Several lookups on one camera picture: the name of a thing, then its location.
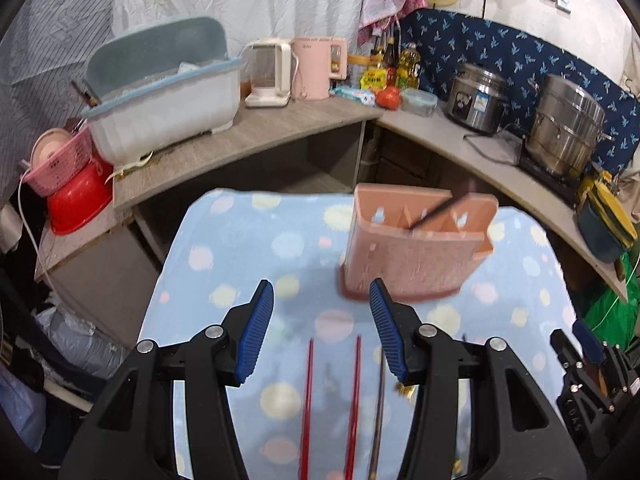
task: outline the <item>white wall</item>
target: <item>white wall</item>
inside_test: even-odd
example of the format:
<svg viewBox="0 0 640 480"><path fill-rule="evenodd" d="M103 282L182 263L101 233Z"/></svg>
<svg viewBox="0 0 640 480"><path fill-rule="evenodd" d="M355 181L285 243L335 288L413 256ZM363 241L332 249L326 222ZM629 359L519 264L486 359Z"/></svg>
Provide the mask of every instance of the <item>white wall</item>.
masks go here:
<svg viewBox="0 0 640 480"><path fill-rule="evenodd" d="M571 1L567 14L549 0L487 0L484 17L539 36L620 82L632 36L626 14L616 0ZM482 0L447 8L482 16Z"/></svg>

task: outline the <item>white plastic bag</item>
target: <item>white plastic bag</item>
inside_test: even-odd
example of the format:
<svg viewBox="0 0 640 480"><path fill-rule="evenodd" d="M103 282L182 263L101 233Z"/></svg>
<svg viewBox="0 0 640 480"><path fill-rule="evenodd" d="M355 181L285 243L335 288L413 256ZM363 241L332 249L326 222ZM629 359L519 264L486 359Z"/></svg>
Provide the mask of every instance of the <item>white plastic bag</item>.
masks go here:
<svg viewBox="0 0 640 480"><path fill-rule="evenodd" d="M67 361L96 377L110 378L127 356L122 345L66 308L43 310L36 321Z"/></svg>

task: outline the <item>chopstick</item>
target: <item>chopstick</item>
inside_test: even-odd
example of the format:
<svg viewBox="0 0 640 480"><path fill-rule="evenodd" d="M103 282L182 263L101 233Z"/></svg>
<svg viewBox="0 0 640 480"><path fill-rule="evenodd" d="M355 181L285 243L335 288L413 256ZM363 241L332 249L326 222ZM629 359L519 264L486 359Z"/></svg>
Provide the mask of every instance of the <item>chopstick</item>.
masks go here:
<svg viewBox="0 0 640 480"><path fill-rule="evenodd" d="M309 443L311 433L311 390L314 380L314 339L309 340L306 356L305 405L302 411L302 433L300 434L299 480L307 480L309 475Z"/></svg>
<svg viewBox="0 0 640 480"><path fill-rule="evenodd" d="M71 87L76 91L76 93L80 96L82 101L84 101L89 107L93 108L100 104L100 99L97 97L93 97L89 92L83 91L78 83L71 80Z"/></svg>
<svg viewBox="0 0 640 480"><path fill-rule="evenodd" d="M376 480L378 474L378 459L380 457L380 439L382 437L382 416L385 406L385 353L380 351L380 376L378 377L378 401L376 403L376 424L371 445L371 457L369 459L369 473L367 480Z"/></svg>
<svg viewBox="0 0 640 480"><path fill-rule="evenodd" d="M344 462L344 480L353 480L353 466L356 455L358 437L358 410L360 407L360 355L362 353L362 336L356 338L356 364L353 375L353 395L351 397L351 413L349 414L349 433L347 439L347 458Z"/></svg>
<svg viewBox="0 0 640 480"><path fill-rule="evenodd" d="M449 209L456 202L462 200L469 193L473 193L476 190L476 183L473 180L469 180L465 183L464 186L459 187L458 189L453 190L452 196L447 198L443 202L440 202L433 211L429 211L422 218L418 218L414 223L409 225L407 228L409 231L413 231L415 228L423 225L427 220L431 220L434 216L439 215L443 211Z"/></svg>

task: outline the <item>metal bolt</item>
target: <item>metal bolt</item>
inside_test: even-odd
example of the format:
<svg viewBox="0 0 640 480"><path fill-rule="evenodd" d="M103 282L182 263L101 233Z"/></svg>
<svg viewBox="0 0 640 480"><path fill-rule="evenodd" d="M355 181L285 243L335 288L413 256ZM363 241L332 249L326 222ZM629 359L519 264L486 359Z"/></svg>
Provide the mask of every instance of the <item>metal bolt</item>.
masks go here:
<svg viewBox="0 0 640 480"><path fill-rule="evenodd" d="M207 329L204 331L204 335L209 339L218 339L223 333L225 333L225 329L220 325L207 326Z"/></svg>
<svg viewBox="0 0 640 480"><path fill-rule="evenodd" d="M140 352L141 354L148 354L153 349L154 349L154 342L151 341L151 339L142 340L136 346L136 350L138 350L138 352Z"/></svg>
<svg viewBox="0 0 640 480"><path fill-rule="evenodd" d="M492 337L491 339L489 339L489 346L495 351L502 352L507 348L507 343L500 337Z"/></svg>
<svg viewBox="0 0 640 480"><path fill-rule="evenodd" d="M438 333L438 329L430 324L420 325L418 333L423 337L434 337Z"/></svg>

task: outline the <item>utensil holder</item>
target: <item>utensil holder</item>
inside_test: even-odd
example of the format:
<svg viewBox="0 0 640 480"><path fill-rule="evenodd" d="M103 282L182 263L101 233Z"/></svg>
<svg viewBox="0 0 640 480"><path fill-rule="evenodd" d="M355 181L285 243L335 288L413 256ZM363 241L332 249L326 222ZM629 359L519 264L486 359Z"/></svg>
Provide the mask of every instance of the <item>utensil holder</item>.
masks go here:
<svg viewBox="0 0 640 480"><path fill-rule="evenodd" d="M340 270L350 298L366 298L375 278L399 301L450 296L494 251L486 232L498 209L494 196L469 194L413 231L408 226L449 198L448 190L358 184L354 196Z"/></svg>

